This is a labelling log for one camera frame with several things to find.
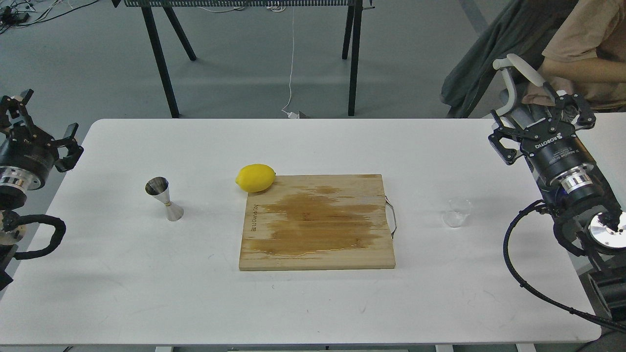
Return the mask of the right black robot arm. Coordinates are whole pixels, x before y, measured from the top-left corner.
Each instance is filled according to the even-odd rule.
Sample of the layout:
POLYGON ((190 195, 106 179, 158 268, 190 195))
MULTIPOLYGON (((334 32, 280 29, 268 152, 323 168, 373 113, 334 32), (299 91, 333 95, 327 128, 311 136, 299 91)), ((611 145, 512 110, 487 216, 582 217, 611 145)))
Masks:
POLYGON ((505 123, 507 112, 491 111, 494 129, 488 140, 503 162, 519 158, 534 176, 541 200, 521 210, 508 226, 503 242, 505 264, 523 289, 541 300, 615 332, 625 332, 625 267, 602 258, 625 253, 625 212, 596 160, 577 132, 592 129, 595 115, 577 94, 558 93, 547 82, 539 85, 554 106, 532 114, 526 125, 505 123), (575 256, 585 256, 593 266, 588 276, 608 318, 548 298, 516 271, 509 254, 512 231, 527 214, 548 214, 559 245, 575 256))

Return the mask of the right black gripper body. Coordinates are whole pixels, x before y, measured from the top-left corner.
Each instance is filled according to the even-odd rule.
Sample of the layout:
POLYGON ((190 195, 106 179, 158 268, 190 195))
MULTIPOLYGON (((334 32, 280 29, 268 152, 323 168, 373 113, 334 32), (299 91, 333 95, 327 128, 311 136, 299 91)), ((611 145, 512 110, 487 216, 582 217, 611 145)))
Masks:
POLYGON ((583 145, 572 123, 543 118, 527 127, 538 140, 523 139, 520 151, 528 158, 539 178, 552 186, 571 169, 594 169, 596 160, 583 145))

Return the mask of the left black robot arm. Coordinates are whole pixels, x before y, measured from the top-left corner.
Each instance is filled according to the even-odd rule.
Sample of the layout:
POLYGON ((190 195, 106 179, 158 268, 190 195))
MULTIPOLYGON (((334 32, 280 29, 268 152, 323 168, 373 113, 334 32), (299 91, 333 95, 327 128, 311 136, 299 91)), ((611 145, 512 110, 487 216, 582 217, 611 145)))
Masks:
POLYGON ((1 98, 1 132, 5 136, 0 150, 2 289, 13 282, 6 272, 11 260, 47 256, 60 245, 66 233, 66 225, 60 218, 49 215, 20 216, 17 213, 17 209, 25 204, 27 191, 43 188, 52 169, 61 173, 74 169, 84 152, 75 138, 77 123, 70 124, 61 139, 54 138, 34 124, 26 108, 33 93, 33 90, 27 89, 15 96, 1 98), (18 252, 18 242, 24 238, 26 226, 30 223, 53 227, 49 245, 39 250, 18 252))

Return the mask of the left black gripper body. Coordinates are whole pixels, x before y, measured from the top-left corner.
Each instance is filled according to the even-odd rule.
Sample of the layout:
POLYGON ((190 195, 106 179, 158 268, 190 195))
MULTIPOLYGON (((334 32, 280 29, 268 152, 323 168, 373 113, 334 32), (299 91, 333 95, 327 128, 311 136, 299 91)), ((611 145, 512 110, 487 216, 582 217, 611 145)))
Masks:
POLYGON ((29 173, 33 183, 45 183, 54 166, 55 152, 33 140, 26 129, 13 129, 1 145, 1 173, 29 173))

